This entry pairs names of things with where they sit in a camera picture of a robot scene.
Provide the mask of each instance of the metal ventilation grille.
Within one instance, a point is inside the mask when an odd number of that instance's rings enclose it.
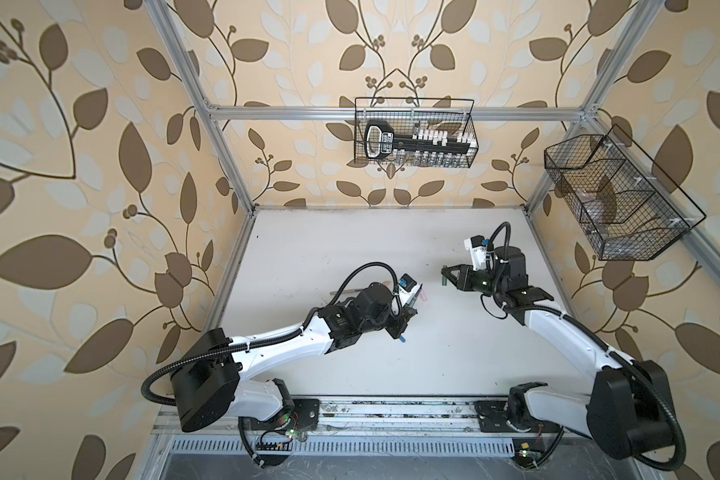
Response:
[[[239,436],[177,436],[171,452],[246,454]],[[292,453],[301,456],[512,457],[514,446],[511,438],[492,437],[397,437],[393,440],[377,436],[310,436],[304,443],[294,442]]]

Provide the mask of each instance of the mounting plate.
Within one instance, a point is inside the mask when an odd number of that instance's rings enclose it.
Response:
[[[482,433],[515,433],[518,431],[507,425],[507,400],[480,400],[474,403],[478,413],[478,422]],[[557,425],[552,422],[536,422],[528,434],[536,435],[541,426],[541,433],[557,433]]]
[[[314,430],[317,428],[317,420],[320,416],[320,401],[316,398],[294,398],[293,412],[296,414],[296,430]],[[251,430],[261,432],[270,429],[255,418],[251,418],[250,422]]]

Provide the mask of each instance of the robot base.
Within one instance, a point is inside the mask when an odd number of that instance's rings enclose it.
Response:
[[[482,433],[518,433],[516,428],[508,424],[507,400],[480,400],[474,403],[474,409],[478,413],[478,422]],[[560,429],[552,422],[540,422],[533,420],[524,425],[529,435],[537,435],[539,426],[541,433],[557,433]]]

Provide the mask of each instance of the black motor joint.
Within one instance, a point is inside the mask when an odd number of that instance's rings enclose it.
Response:
[[[401,278],[400,286],[407,292],[416,284],[407,274]],[[402,306],[397,314],[392,311],[394,302],[397,302],[397,308]],[[333,344],[328,352],[332,352],[354,345],[360,335],[367,332],[386,330],[393,339],[399,339],[408,327],[408,321],[416,313],[416,309],[410,305],[402,305],[386,286],[374,282],[356,297],[320,309],[318,316],[324,319],[331,329]]]

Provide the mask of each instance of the black cable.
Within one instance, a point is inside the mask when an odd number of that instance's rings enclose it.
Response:
[[[240,442],[242,442],[242,447],[246,450],[246,452],[248,452],[248,455],[255,464],[257,464],[260,468],[264,468],[266,466],[264,458],[254,452],[253,448],[251,448],[251,444],[248,442],[248,437],[246,437],[246,426],[242,423],[243,419],[244,417],[238,417],[237,419],[237,431],[240,433]]]
[[[485,306],[485,302],[483,302],[483,297],[486,297],[486,296],[488,296],[488,295],[486,295],[485,293],[481,293],[481,294],[480,294],[480,304],[483,306],[483,310],[485,310],[486,312],[488,312],[488,314],[489,314],[490,316],[492,316],[493,318],[495,318],[495,319],[505,320],[505,319],[509,316],[509,313],[506,313],[506,312],[505,312],[505,313],[504,313],[504,316],[496,316],[496,315],[494,315],[494,314],[493,314],[492,312],[490,312],[489,309]]]
[[[563,439],[564,433],[565,433],[565,428],[560,426],[560,431],[557,433],[554,440],[552,440],[552,443],[550,444],[550,446],[544,451],[544,453],[541,454],[541,457],[539,457],[539,459],[537,461],[532,462],[528,466],[522,466],[520,464],[518,464],[518,465],[520,465],[525,470],[536,470],[538,468],[541,468],[541,466],[543,464],[545,464],[547,462],[547,460],[549,460],[550,456],[552,456],[552,453],[555,451],[557,446],[560,444],[560,440]]]
[[[271,339],[257,340],[255,342],[250,342],[250,343],[240,343],[237,345],[230,345],[230,346],[227,346],[224,348],[213,350],[211,352],[187,357],[187,358],[178,360],[176,362],[173,362],[169,365],[166,365],[163,368],[155,371],[152,375],[148,376],[144,380],[144,382],[141,384],[141,395],[144,398],[146,398],[147,400],[149,400],[150,402],[159,403],[161,405],[176,406],[176,400],[174,398],[157,395],[156,393],[154,393],[152,391],[152,384],[155,381],[157,381],[157,379],[161,378],[164,375],[167,375],[168,373],[171,373],[173,370],[178,370],[185,365],[189,365],[190,363],[198,362],[200,360],[210,360],[210,359],[217,358],[220,356],[229,355],[230,353],[243,352],[243,351],[252,350],[252,349],[259,349],[264,346],[277,345],[278,343],[293,340],[293,339],[297,338],[299,335],[301,335],[304,330],[306,330],[306,328],[309,326],[309,323],[312,321],[312,317],[315,315],[315,312],[317,312],[318,310],[320,310],[320,309],[317,307],[312,308],[309,311],[307,318],[302,323],[302,326],[290,333],[285,334],[285,335],[277,336],[277,337],[274,337]]]
[[[589,337],[599,348],[601,348],[603,351],[607,352],[608,356],[612,359],[616,360],[619,365],[624,368],[626,372],[628,372],[632,377],[637,380],[637,382],[648,391],[648,393],[656,400],[656,403],[659,405],[659,410],[661,410],[662,414],[664,415],[664,418],[666,418],[667,424],[670,426],[670,431],[672,433],[672,442],[675,445],[675,451],[672,454],[672,458],[667,460],[666,462],[657,462],[656,460],[653,460],[652,458],[648,458],[647,456],[643,455],[637,455],[635,456],[635,459],[638,462],[642,462],[645,465],[655,468],[656,470],[662,470],[664,472],[672,472],[674,470],[677,470],[682,466],[682,464],[686,460],[686,440],[685,437],[682,434],[682,429],[680,427],[680,423],[677,421],[677,417],[675,416],[675,413],[672,411],[672,408],[670,407],[669,403],[666,402],[666,400],[662,397],[662,395],[659,393],[658,390],[653,386],[653,383],[650,382],[643,373],[640,372],[637,368],[635,368],[630,362],[628,362],[626,359],[624,359],[621,355],[614,351],[610,351],[610,347],[607,343],[605,343],[603,340],[601,340],[597,335],[595,335],[592,330],[586,328],[584,325],[582,325],[578,320],[573,318],[569,315],[563,315],[562,312],[560,312],[557,309],[554,309],[549,306],[544,305],[528,305],[528,306],[519,306],[517,308],[511,308],[506,309],[507,312],[523,312],[526,310],[540,310],[543,312],[549,312],[552,313],[564,320],[566,320],[571,325],[575,326],[578,330],[581,330],[587,337]]]
[[[285,432],[282,432],[282,431],[280,431],[280,430],[266,430],[266,431],[265,431],[263,434],[261,434],[261,436],[259,437],[259,443],[261,443],[261,444],[264,443],[264,435],[266,435],[266,434],[268,434],[268,433],[276,433],[276,434],[282,435],[282,436],[284,436],[284,437],[287,437],[287,436],[288,436]],[[289,443],[292,442],[292,441],[293,441],[293,437],[289,438],[289,439],[288,439],[288,442],[284,442],[283,444],[284,444],[284,445],[287,445],[287,444],[289,444]]]
[[[499,268],[494,275],[494,281],[490,286],[490,294],[494,298],[494,302],[496,302],[496,305],[502,310],[504,310],[504,305],[502,304],[502,302],[499,301],[499,298],[497,298],[496,292],[498,292],[499,281],[501,279],[501,276],[504,274],[504,268],[509,261],[509,239],[512,235],[512,226],[509,225],[509,222],[503,222],[501,225],[498,226],[496,230],[494,230],[494,232],[488,239],[488,244],[493,245],[494,240],[496,240],[496,237],[499,235],[499,233],[501,233],[502,230],[504,230],[504,258],[499,259]]]
[[[338,298],[342,295],[342,293],[344,293],[344,289],[347,287],[347,284],[349,284],[349,282],[351,282],[352,279],[355,278],[355,275],[359,274],[360,272],[362,272],[362,271],[365,270],[366,268],[370,268],[371,266],[380,266],[380,267],[382,267],[382,268],[387,269],[387,271],[388,271],[390,274],[392,274],[392,293],[394,293],[395,295],[397,295],[398,292],[399,292],[399,290],[398,290],[398,276],[394,274],[394,270],[392,269],[392,267],[389,266],[389,265],[387,265],[387,264],[384,264],[383,262],[370,262],[370,263],[368,263],[368,264],[359,266],[357,269],[355,269],[354,272],[352,272],[351,274],[349,274],[349,276],[347,277],[347,279],[344,280],[344,283],[342,283],[342,285],[338,288],[338,291],[336,292],[336,294],[334,295],[334,297],[331,299],[330,302],[328,302],[328,305],[329,305],[329,306],[330,306],[330,305],[333,305],[334,303],[336,303],[336,302],[338,301]]]

